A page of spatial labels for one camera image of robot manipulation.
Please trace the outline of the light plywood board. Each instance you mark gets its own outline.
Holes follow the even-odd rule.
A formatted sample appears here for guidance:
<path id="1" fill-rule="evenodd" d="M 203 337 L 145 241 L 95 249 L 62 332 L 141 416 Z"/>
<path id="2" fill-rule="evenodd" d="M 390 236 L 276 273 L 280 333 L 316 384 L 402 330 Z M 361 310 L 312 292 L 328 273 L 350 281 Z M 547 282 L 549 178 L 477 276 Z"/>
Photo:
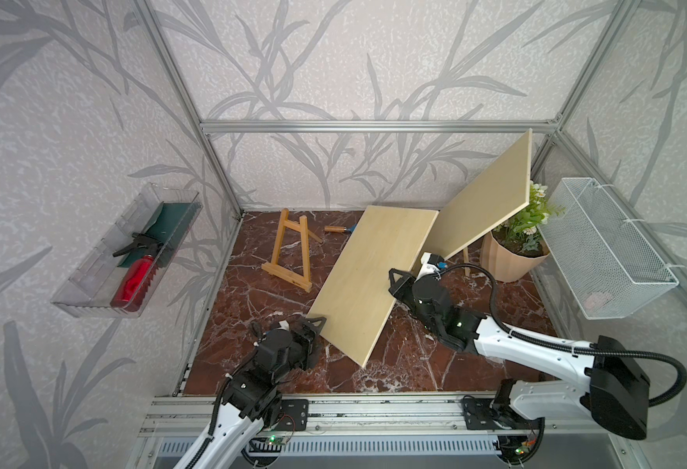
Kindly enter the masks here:
<path id="1" fill-rule="evenodd" d="M 315 298 L 308 318 L 321 336 L 366 367 L 394 306 L 389 271 L 409 271 L 437 218 L 435 210 L 366 208 Z"/>

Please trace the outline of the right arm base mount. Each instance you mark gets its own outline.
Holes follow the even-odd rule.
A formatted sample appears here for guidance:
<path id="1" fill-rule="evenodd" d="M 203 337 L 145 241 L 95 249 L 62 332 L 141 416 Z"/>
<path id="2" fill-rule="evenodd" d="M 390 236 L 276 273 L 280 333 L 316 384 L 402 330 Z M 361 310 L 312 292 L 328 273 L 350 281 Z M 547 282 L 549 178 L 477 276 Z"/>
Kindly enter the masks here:
<path id="1" fill-rule="evenodd" d="M 467 430 L 538 431 L 544 428 L 544 418 L 528 420 L 511 408 L 496 408 L 494 400 L 463 396 L 460 400 Z"/>

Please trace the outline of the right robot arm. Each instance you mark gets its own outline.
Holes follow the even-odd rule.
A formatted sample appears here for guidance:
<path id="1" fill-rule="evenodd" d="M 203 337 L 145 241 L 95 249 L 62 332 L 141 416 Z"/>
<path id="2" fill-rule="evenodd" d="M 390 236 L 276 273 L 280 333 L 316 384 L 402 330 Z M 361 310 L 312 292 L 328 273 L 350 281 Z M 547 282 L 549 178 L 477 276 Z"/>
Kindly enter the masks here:
<path id="1" fill-rule="evenodd" d="M 543 385 L 509 380 L 496 395 L 497 415 L 589 418 L 610 433 L 647 436 L 650 380 L 615 339 L 569 341 L 511 328 L 454 305 L 437 275 L 392 269 L 389 292 L 439 343 L 457 353 L 519 363 L 552 376 Z"/>

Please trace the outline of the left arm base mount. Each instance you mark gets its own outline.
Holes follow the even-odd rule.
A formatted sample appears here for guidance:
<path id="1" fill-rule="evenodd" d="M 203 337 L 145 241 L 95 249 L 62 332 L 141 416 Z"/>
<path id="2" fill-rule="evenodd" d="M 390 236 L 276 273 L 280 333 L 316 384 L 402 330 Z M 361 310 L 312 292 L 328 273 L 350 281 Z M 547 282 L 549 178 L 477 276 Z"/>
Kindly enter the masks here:
<path id="1" fill-rule="evenodd" d="M 310 402 L 306 399 L 282 399 L 263 416 L 265 428 L 273 431 L 304 431 L 309 418 Z"/>

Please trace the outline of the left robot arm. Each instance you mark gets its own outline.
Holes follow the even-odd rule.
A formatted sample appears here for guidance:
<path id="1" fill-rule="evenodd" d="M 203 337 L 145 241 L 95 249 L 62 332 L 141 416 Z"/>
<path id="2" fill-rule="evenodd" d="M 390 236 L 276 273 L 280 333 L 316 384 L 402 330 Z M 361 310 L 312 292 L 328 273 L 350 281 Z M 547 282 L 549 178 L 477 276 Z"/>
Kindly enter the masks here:
<path id="1" fill-rule="evenodd" d="M 265 330 L 251 323 L 253 351 L 225 375 L 209 424 L 177 463 L 178 468 L 228 468 L 261 430 L 281 420 L 279 386 L 293 371 L 319 360 L 325 318 L 275 322 Z"/>

